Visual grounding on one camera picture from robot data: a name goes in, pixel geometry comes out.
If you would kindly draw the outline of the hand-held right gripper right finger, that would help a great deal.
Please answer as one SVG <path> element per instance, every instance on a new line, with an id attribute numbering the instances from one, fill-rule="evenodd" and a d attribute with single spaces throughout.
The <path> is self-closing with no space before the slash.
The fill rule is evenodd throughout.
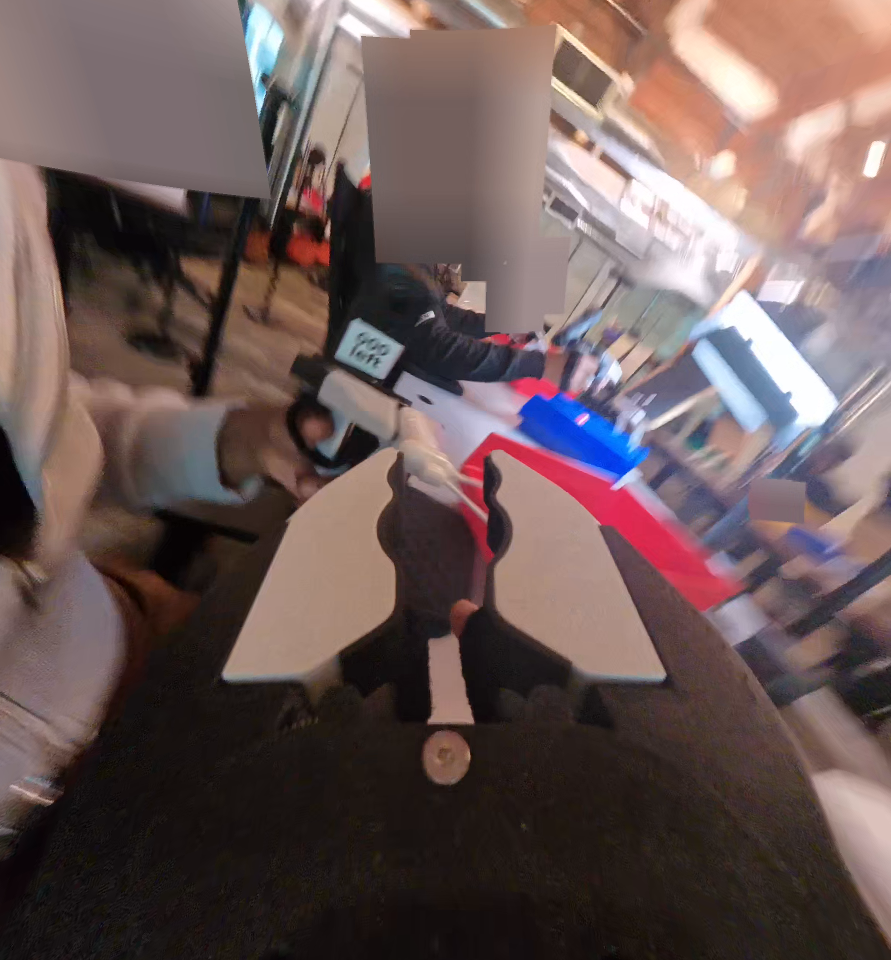
<path id="1" fill-rule="evenodd" d="M 580 716 L 606 686 L 657 688 L 668 670 L 594 516 L 506 451 L 484 461 L 484 595 L 459 630 L 473 721 L 497 723 L 502 697 L 557 690 Z"/>

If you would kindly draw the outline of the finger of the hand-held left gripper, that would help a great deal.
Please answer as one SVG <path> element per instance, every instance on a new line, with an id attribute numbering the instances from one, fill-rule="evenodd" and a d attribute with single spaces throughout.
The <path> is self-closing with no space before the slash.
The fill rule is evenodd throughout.
<path id="1" fill-rule="evenodd" d="M 333 432 L 317 444 L 318 452 L 337 452 L 352 427 L 377 438 L 382 445 L 400 432 L 403 402 L 343 370 L 332 370 L 322 380 L 318 402 L 330 411 Z"/>
<path id="2" fill-rule="evenodd" d="M 438 424 L 422 411 L 399 409 L 399 453 L 407 462 L 445 462 Z"/>

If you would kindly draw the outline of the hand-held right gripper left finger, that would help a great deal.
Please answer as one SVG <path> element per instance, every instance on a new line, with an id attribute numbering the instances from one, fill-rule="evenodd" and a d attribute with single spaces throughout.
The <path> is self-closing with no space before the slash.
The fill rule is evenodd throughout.
<path id="1" fill-rule="evenodd" d="M 404 459 L 379 450 L 290 518 L 221 671 L 280 683 L 317 708 L 332 690 L 390 689 L 393 715 L 431 715 L 428 642 L 400 597 Z"/>

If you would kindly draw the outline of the white plug with wires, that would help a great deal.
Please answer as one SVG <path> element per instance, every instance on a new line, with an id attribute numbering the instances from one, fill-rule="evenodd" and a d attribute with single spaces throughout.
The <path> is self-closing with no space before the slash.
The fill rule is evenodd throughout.
<path id="1" fill-rule="evenodd" d="M 481 480 L 460 473 L 441 451 L 415 440 L 404 440 L 398 449 L 407 474 L 422 483 L 452 492 L 479 521 L 488 521 L 487 511 L 477 506 L 466 493 L 466 488 L 482 490 Z"/>

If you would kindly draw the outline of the red storage bin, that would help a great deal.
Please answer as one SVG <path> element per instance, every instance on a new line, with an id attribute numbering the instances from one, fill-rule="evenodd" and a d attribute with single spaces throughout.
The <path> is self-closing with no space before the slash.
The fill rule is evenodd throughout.
<path id="1" fill-rule="evenodd" d="M 697 610 L 708 613 L 733 600 L 740 581 L 714 570 L 698 539 L 661 506 L 652 506 L 631 486 L 583 463 L 492 433 L 462 462 L 462 474 L 481 480 L 488 455 L 504 451 L 559 486 L 600 525 L 613 528 Z"/>

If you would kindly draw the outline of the person's left forearm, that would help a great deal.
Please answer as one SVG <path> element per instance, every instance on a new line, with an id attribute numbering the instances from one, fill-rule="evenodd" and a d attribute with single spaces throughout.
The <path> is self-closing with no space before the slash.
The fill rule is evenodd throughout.
<path id="1" fill-rule="evenodd" d="M 193 399 L 175 390 L 138 389 L 78 374 L 71 390 L 102 449 L 98 502 L 146 513 L 193 501 L 240 505 L 260 492 L 263 480 L 256 469 L 228 486 L 220 467 L 220 432 L 243 402 Z"/>

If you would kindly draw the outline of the black panel desk lamp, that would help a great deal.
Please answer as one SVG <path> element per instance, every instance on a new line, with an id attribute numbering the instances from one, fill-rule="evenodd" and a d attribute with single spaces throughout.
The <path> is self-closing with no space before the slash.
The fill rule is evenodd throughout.
<path id="1" fill-rule="evenodd" d="M 748 434 L 772 430 L 772 445 L 789 447 L 835 412 L 835 393 L 746 291 L 700 321 L 690 333 L 691 358 L 731 418 Z"/>

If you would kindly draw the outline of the person's left hand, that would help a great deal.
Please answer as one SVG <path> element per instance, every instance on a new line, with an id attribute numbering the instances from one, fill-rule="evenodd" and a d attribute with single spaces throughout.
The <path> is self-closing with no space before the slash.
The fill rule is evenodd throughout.
<path id="1" fill-rule="evenodd" d="M 288 429 L 290 405 L 249 403 L 228 410 L 216 438 L 223 486 L 243 493 L 255 479 L 283 487 L 297 501 L 313 497 L 330 479 L 304 452 L 332 437 L 328 412 L 307 412 L 297 420 L 298 444 Z"/>

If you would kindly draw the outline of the blue storage bin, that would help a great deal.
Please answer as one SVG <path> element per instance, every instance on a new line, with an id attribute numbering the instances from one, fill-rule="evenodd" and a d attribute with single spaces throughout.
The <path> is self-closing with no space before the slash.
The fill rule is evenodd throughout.
<path id="1" fill-rule="evenodd" d="M 649 448 L 564 393 L 534 395 L 518 411 L 519 431 L 541 447 L 615 477 L 636 470 Z"/>

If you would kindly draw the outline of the dark brown cloth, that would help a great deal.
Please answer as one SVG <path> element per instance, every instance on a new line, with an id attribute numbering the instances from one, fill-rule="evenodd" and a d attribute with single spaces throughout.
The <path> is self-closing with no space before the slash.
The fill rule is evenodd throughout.
<path id="1" fill-rule="evenodd" d="M 112 719 L 125 707 L 151 654 L 188 622 L 201 595 L 127 558 L 104 558 L 95 563 L 95 568 L 117 606 L 125 637 L 124 665 L 106 713 L 106 718 Z"/>

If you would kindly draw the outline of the person's grey hoodie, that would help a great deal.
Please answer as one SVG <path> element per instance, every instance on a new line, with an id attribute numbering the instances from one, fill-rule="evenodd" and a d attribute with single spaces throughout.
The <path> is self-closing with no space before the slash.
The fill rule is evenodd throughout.
<path id="1" fill-rule="evenodd" d="M 97 737 L 124 666 L 116 602 L 81 546 L 102 467 L 72 395 L 67 317 L 37 168 L 0 159 L 0 426 L 36 510 L 0 556 L 0 851 Z"/>

